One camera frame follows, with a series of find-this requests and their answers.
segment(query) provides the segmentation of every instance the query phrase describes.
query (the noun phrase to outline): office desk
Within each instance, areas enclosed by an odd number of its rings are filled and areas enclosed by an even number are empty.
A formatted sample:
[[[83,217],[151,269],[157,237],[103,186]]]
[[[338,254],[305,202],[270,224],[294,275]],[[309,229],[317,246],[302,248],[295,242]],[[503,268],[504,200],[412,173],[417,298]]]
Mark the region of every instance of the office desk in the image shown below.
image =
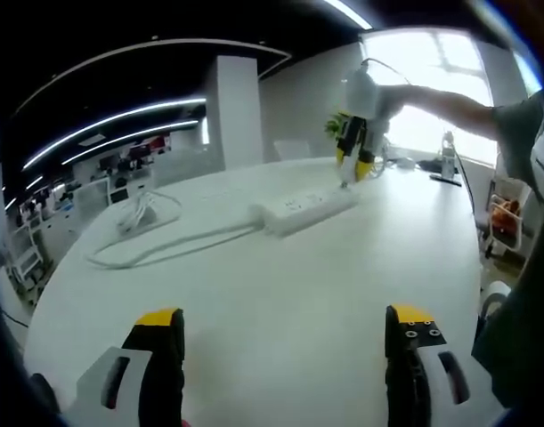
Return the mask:
[[[238,221],[257,198],[337,185],[331,158],[178,182],[160,191],[181,200],[182,219],[110,256]],[[64,407],[77,378],[120,346],[135,320],[177,306],[191,425],[385,425],[386,305],[429,310],[452,349],[468,357],[477,236],[464,188],[387,170],[358,189],[359,206],[288,238],[257,232],[140,268],[97,270],[83,254],[102,238],[111,206],[46,287],[30,324],[28,371],[43,373]]]

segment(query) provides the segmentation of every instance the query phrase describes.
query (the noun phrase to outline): desk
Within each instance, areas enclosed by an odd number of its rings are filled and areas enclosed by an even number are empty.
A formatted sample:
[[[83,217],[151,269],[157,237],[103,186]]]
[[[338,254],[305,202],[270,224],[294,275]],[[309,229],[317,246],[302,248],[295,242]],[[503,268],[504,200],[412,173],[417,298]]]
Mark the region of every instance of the desk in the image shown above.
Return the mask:
[[[182,219],[139,242],[236,221],[264,196],[328,186],[337,186],[331,158],[178,182],[159,190],[182,201]],[[30,323],[27,370],[43,373],[64,407],[77,378],[120,346],[137,318],[178,306],[191,425],[386,425],[386,305],[429,310],[457,356],[468,357],[477,235],[466,190],[426,173],[387,170],[360,191],[354,209],[288,238],[257,232],[154,265],[97,270],[82,256],[111,206],[46,287]]]

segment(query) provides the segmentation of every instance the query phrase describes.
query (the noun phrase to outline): ceiling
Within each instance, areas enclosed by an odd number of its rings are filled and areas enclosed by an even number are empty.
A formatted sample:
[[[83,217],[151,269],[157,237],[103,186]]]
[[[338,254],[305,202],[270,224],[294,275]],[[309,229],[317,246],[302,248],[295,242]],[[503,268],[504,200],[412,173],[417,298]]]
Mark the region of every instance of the ceiling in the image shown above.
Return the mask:
[[[344,0],[374,28],[440,25],[468,28],[493,40],[461,1]],[[0,157],[8,197],[42,171],[60,172],[78,142],[107,139],[205,115],[203,106],[132,117],[84,133],[26,171],[53,141],[105,117],[161,101],[203,94],[217,54],[257,58],[262,78],[295,61],[357,40],[362,29],[322,0],[160,2],[111,7],[91,2],[3,6],[0,13]],[[250,44],[176,44],[175,39]],[[127,46],[142,48],[105,55]],[[262,49],[271,48],[274,52]],[[95,61],[92,58],[104,57]],[[88,61],[86,65],[70,69]]]

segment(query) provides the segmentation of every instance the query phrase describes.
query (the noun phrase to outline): white pillar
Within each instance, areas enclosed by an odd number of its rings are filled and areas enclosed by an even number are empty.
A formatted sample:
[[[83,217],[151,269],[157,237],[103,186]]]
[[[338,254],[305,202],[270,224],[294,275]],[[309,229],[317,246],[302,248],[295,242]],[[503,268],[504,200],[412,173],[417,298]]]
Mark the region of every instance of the white pillar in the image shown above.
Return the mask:
[[[205,89],[210,145],[220,152],[223,168],[262,164],[264,143],[256,60],[218,56]]]

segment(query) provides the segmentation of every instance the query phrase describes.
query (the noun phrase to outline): white power strip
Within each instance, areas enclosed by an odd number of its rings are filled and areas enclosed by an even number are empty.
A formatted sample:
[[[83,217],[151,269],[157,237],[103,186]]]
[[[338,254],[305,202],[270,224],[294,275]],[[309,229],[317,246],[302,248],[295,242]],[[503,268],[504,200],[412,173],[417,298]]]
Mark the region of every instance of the white power strip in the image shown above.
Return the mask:
[[[356,206],[359,198],[349,189],[310,191],[253,206],[253,214],[267,230],[287,236]]]

